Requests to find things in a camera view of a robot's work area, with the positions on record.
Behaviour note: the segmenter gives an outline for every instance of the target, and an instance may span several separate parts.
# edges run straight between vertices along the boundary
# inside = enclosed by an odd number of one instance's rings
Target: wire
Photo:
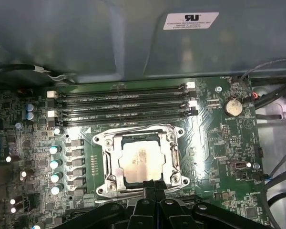
[[[273,204],[275,204],[276,202],[278,202],[281,199],[286,198],[286,192],[277,194],[276,196],[272,197],[270,200],[268,200],[268,205],[269,207],[271,207]]]
[[[277,221],[275,220],[274,216],[272,215],[272,212],[270,210],[270,207],[268,205],[267,201],[267,191],[268,189],[272,188],[273,186],[283,182],[286,180],[286,171],[284,173],[281,173],[280,175],[276,176],[272,180],[270,180],[267,184],[265,184],[261,191],[261,202],[264,206],[265,212],[269,217],[270,222],[273,224],[275,229],[281,229],[278,225]]]
[[[254,103],[255,109],[260,109],[286,94],[286,84],[268,93]]]
[[[256,118],[263,120],[281,120],[282,116],[279,114],[273,114],[273,115],[256,114]]]
[[[278,63],[278,62],[286,62],[286,59],[278,59],[278,60],[274,60],[274,61],[269,61],[263,64],[260,64],[258,66],[256,66],[255,68],[249,69],[247,72],[245,72],[240,78],[239,78],[239,84],[248,92],[248,93],[252,93],[252,90],[245,84],[244,80],[246,78],[246,76],[248,76],[250,73],[254,72],[255,70],[258,70],[262,67],[265,67],[267,65],[271,65],[274,63]]]
[[[281,161],[277,164],[277,166],[272,170],[272,172],[269,174],[270,177],[273,177],[273,175],[277,172],[277,170],[286,162],[286,154],[281,159]]]
[[[8,64],[0,67],[0,74],[8,73],[16,70],[30,70],[38,73],[46,73],[53,81],[63,81],[69,85],[74,85],[75,83],[69,79],[66,79],[65,74],[59,72],[46,70],[43,67],[32,65],[32,64]]]

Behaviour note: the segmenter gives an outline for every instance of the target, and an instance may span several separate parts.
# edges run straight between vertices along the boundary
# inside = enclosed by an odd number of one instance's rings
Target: electrolytic capacitor
[[[23,196],[22,195],[18,195],[16,197],[14,197],[13,199],[10,199],[10,204],[12,204],[12,205],[18,204],[21,201],[23,201]]]
[[[18,155],[9,155],[6,157],[6,162],[15,162],[20,161],[20,157]]]
[[[30,177],[34,174],[34,169],[26,169],[20,173],[22,177]]]
[[[58,182],[61,178],[62,178],[63,174],[60,173],[60,172],[57,172],[57,173],[54,173],[52,176],[51,176],[51,181],[53,183],[56,183]]]
[[[36,109],[36,107],[33,104],[26,104],[25,110],[27,112],[33,112],[33,111],[36,111],[37,109]]]
[[[30,121],[35,121],[37,119],[37,116],[32,112],[28,112],[25,117]]]
[[[62,165],[62,161],[61,160],[53,160],[53,161],[50,162],[50,168],[51,169],[56,169],[56,168],[58,168],[61,165]]]
[[[59,136],[59,135],[62,135],[63,134],[63,129],[59,128],[59,127],[56,127],[54,129],[54,134]]]
[[[52,195],[57,195],[62,190],[63,190],[63,185],[62,184],[58,184],[58,185],[54,186],[53,188],[51,188],[51,193],[52,193]]]
[[[17,211],[23,209],[23,204],[22,203],[19,203],[19,204],[16,204],[14,207],[12,207],[10,209],[11,213],[16,213]]]
[[[32,229],[44,229],[44,224],[43,222],[37,222]]]
[[[61,151],[60,146],[51,146],[49,149],[50,154],[56,154],[59,153],[60,151]]]

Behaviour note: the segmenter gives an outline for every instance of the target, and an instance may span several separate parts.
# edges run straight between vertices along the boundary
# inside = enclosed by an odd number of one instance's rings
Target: capacitor
[[[58,182],[61,178],[62,178],[63,174],[60,173],[60,172],[57,172],[57,173],[54,173],[52,176],[51,176],[51,181],[53,183],[56,183]]]
[[[61,165],[62,165],[62,161],[61,160],[53,160],[53,161],[50,162],[50,168],[51,169],[56,169],[56,168],[58,168]]]
[[[16,124],[15,124],[15,128],[16,128],[17,130],[21,130],[21,129],[23,128],[23,124],[22,124],[22,123],[16,123]]]
[[[18,155],[9,155],[6,157],[6,162],[15,162],[20,161],[20,157]]]
[[[13,199],[10,199],[10,204],[12,204],[12,205],[18,204],[21,201],[23,201],[23,196],[22,195],[18,195],[16,197],[14,197]]]
[[[43,222],[37,222],[32,229],[44,229],[44,224]]]
[[[230,98],[224,103],[224,112],[227,116],[236,117],[243,111],[243,104],[236,98]]]
[[[49,149],[50,154],[56,154],[59,153],[60,151],[61,151],[60,146],[51,146]]]
[[[52,195],[57,195],[62,190],[63,190],[63,185],[58,184],[58,185],[54,186],[53,188],[51,188],[51,193],[52,193]]]
[[[27,112],[33,112],[33,111],[36,111],[37,109],[36,109],[36,107],[33,104],[26,104],[25,110]]]
[[[11,213],[16,213],[17,211],[23,209],[23,204],[22,203],[19,203],[19,204],[16,204],[14,207],[12,207],[10,209]]]
[[[34,169],[26,169],[24,171],[21,172],[21,176],[22,177],[29,177],[32,176],[34,174]]]
[[[63,129],[56,127],[56,128],[54,129],[54,134],[55,134],[56,136],[62,135],[62,134],[63,134]]]
[[[25,117],[30,121],[35,121],[37,119],[37,116],[32,112],[28,112]]]

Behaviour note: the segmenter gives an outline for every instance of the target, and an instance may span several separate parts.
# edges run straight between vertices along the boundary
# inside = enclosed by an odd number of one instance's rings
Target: chip
[[[33,184],[27,184],[27,190],[28,191],[32,191],[32,190],[34,190],[34,185]]]
[[[46,218],[46,220],[44,222],[45,222],[45,224],[52,224],[53,218]]]
[[[24,148],[28,148],[28,147],[30,147],[31,146],[31,141],[24,141],[23,143],[22,143],[22,146],[24,147]]]
[[[72,161],[72,166],[82,166],[84,164],[84,160],[83,159],[75,159]]]
[[[86,192],[86,189],[83,187],[78,187],[74,190],[74,196],[76,197],[82,197]]]
[[[256,218],[257,217],[257,210],[255,207],[253,208],[246,208],[246,215],[248,219]]]
[[[71,141],[71,146],[83,146],[84,145],[84,140],[79,139],[79,140],[72,140]]]
[[[220,193],[214,193],[214,197],[215,197],[215,200],[220,200],[221,199]]]
[[[40,166],[46,166],[47,165],[47,160],[46,159],[42,159],[39,161]]]
[[[54,225],[58,226],[58,225],[61,225],[61,224],[62,224],[62,217],[56,217],[54,219]]]
[[[82,168],[77,168],[73,170],[73,176],[80,177],[82,175],[84,175],[84,170]]]
[[[221,195],[222,195],[222,198],[223,198],[224,200],[229,199],[229,193],[224,192],[224,193],[222,193]]]
[[[82,149],[72,150],[72,152],[71,152],[71,156],[81,156],[82,154],[83,154]]]
[[[74,186],[83,186],[84,185],[84,178],[77,178],[73,180]]]
[[[45,118],[41,118],[41,119],[38,120],[38,123],[40,125],[45,125],[47,123],[47,120]]]
[[[10,108],[10,103],[2,103],[2,108]]]
[[[47,203],[46,204],[46,209],[47,210],[53,210],[54,209],[54,203]]]

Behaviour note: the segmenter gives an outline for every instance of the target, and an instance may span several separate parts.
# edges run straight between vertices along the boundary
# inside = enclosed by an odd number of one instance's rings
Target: gray metal panel
[[[220,14],[206,30],[164,31],[177,12]],[[286,0],[0,0],[0,65],[49,66],[81,83],[228,74],[279,57]]]

